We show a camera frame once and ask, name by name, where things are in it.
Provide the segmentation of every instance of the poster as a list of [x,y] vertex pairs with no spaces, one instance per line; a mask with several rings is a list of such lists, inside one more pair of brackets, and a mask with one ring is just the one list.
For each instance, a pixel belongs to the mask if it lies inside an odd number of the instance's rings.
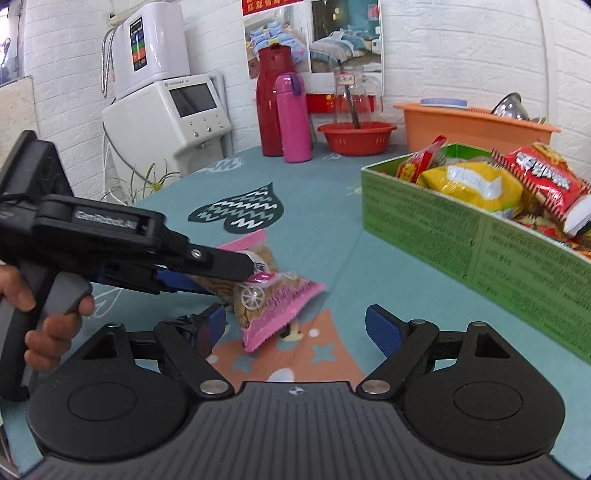
[[307,93],[335,91],[336,70],[373,77],[382,94],[380,9],[376,0],[242,0],[246,57],[252,81],[260,73],[259,52],[289,46]]

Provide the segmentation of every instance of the orange plastic basket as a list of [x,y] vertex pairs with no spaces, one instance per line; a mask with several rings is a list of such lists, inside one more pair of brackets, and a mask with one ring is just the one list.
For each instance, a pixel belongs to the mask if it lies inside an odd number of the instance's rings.
[[486,150],[510,153],[524,145],[541,141],[550,144],[560,128],[492,115],[483,108],[458,110],[421,106],[418,103],[395,105],[404,110],[408,149],[416,152],[428,147],[439,135],[449,143],[461,143]]

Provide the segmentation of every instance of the metal bowl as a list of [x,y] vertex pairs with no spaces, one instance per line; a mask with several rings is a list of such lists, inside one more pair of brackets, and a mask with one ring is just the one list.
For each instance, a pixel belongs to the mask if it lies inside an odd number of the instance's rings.
[[517,92],[510,93],[503,98],[499,104],[493,108],[491,113],[505,118],[515,118],[516,120],[530,119],[530,116],[521,104],[521,95]]

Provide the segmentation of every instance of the metal screw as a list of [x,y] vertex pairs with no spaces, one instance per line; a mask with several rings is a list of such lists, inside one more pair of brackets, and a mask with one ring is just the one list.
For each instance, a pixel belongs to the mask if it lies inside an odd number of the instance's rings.
[[361,389],[370,395],[381,395],[390,391],[390,384],[384,380],[367,380],[363,382]]
[[227,392],[230,385],[224,382],[224,380],[206,380],[199,385],[199,388],[206,395],[219,395],[220,393]]

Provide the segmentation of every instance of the label on jar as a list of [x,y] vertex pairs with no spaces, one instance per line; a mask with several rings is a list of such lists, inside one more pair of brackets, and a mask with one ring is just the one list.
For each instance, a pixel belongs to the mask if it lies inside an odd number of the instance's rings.
[[355,85],[355,74],[353,73],[338,73],[336,76],[337,85]]

